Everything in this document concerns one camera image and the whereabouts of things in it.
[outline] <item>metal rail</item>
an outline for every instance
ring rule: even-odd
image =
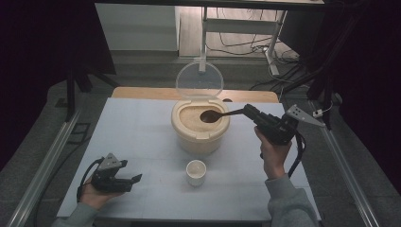
[[[71,117],[71,120],[62,124],[61,129],[56,136],[56,139],[51,145],[39,169],[30,182],[24,196],[21,198],[20,203],[11,216],[11,219],[9,220],[9,223],[7,225],[8,227],[22,227],[25,225],[26,220],[30,215],[30,212],[37,203],[37,199],[44,190],[47,179],[50,176],[54,165],[59,159],[62,149],[64,148],[64,145],[67,142],[67,139],[72,129],[77,123],[77,120],[84,106],[85,99],[86,96],[83,96],[83,99],[80,102],[80,105],[77,107],[76,112]]]
[[[309,105],[312,110],[316,110],[311,101],[309,101]],[[380,226],[377,218],[375,217],[374,210],[372,209],[372,206],[366,198],[366,195],[363,192],[362,188],[359,186],[359,183],[357,182],[357,179],[351,167],[349,166],[333,132],[328,130],[327,128],[321,128],[321,131],[327,145],[329,146],[333,154],[334,160],[339,167],[342,178],[345,180],[348,190],[355,200],[357,209],[359,210],[360,215],[365,222],[365,225],[369,227]]]

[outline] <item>hand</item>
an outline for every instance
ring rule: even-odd
[[[96,210],[100,210],[103,205],[110,199],[121,196],[124,193],[104,193],[97,191],[91,184],[92,178],[86,180],[82,187],[82,195],[80,196],[80,202],[86,203]]]
[[[292,143],[289,141],[287,145],[273,145],[257,127],[254,127],[254,132],[262,142],[260,150],[263,155],[263,168],[270,180],[277,179],[286,174],[284,170],[284,161],[287,158],[289,149]]]

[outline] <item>white table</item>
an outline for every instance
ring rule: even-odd
[[[194,157],[180,148],[170,123],[175,103],[173,100],[109,98],[58,217],[70,216],[76,207],[77,187],[89,164],[112,152],[118,160],[128,160],[117,178],[129,179],[141,173],[143,177],[131,192],[109,201],[100,211],[100,218],[269,221],[270,195],[264,185],[267,177],[251,119],[244,115],[231,116],[221,147],[203,159],[207,165],[204,184],[194,188],[185,180],[185,167]],[[230,110],[245,104],[227,103]],[[253,105],[276,116],[284,113],[279,103]],[[286,170],[296,152],[293,146]],[[291,180],[296,187],[305,189],[321,219],[302,164]]]

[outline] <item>wall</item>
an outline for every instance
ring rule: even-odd
[[[96,10],[110,50],[178,50],[176,7],[96,4]]]

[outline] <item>white cup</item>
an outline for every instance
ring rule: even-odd
[[[204,182],[206,165],[200,160],[193,160],[186,165],[186,178],[192,186],[200,186]]]

